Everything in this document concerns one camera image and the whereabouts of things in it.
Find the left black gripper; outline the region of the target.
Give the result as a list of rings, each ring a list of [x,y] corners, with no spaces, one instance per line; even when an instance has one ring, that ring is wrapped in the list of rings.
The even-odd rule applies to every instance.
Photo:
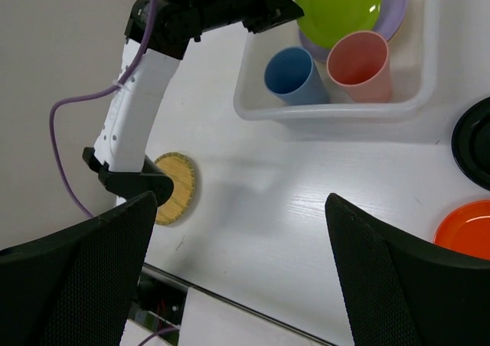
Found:
[[[200,37],[204,32],[242,22],[259,34],[304,16],[293,0],[164,0],[158,27],[170,42]]]

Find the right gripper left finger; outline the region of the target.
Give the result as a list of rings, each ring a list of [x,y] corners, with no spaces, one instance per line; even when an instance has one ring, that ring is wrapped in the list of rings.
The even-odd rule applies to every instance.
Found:
[[[1,251],[3,345],[118,345],[152,235],[148,191]]]

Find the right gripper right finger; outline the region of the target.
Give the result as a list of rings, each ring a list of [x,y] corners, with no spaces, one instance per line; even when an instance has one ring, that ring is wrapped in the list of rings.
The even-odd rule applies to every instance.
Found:
[[[442,248],[331,193],[325,218],[356,345],[487,345],[489,262]]]

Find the green plastic plate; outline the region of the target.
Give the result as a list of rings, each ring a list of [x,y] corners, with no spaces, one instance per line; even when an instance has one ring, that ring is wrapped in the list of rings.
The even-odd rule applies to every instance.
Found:
[[[382,0],[295,0],[304,16],[300,31],[314,44],[331,48],[344,36],[374,28]]]

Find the blue plastic cup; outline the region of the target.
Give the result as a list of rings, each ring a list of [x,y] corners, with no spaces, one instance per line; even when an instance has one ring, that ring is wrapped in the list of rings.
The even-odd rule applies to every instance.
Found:
[[[303,47],[287,47],[271,57],[263,82],[268,91],[290,106],[330,103],[312,55]]]

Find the pink plastic cup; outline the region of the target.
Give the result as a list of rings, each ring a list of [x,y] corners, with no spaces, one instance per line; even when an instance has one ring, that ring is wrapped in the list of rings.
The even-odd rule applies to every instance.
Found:
[[[356,103],[386,103],[393,93],[387,41],[373,31],[342,38],[330,51],[330,79]]]

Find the purple plastic plate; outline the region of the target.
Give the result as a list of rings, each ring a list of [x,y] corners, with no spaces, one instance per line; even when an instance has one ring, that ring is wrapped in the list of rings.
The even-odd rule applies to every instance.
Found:
[[[409,0],[383,0],[381,6],[380,16],[373,28],[374,32],[377,32],[389,41],[398,31],[403,23],[405,14],[407,12]],[[312,55],[313,59],[325,63],[330,50],[318,46],[311,42],[304,33],[299,30],[300,44]]]

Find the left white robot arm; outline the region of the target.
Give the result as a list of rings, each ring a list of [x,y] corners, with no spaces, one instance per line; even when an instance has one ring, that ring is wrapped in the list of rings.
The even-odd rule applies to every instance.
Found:
[[[122,66],[129,72],[116,91],[103,129],[83,160],[104,188],[130,200],[152,191],[159,205],[174,184],[146,156],[155,117],[166,88],[191,40],[240,22],[257,34],[304,15],[293,0],[137,0],[125,30]]]

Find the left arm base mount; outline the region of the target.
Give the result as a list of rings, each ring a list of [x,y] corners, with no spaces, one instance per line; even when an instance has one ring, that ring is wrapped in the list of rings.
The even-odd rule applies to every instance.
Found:
[[[150,265],[144,265],[132,297],[128,319],[148,331],[179,332],[189,286]]]

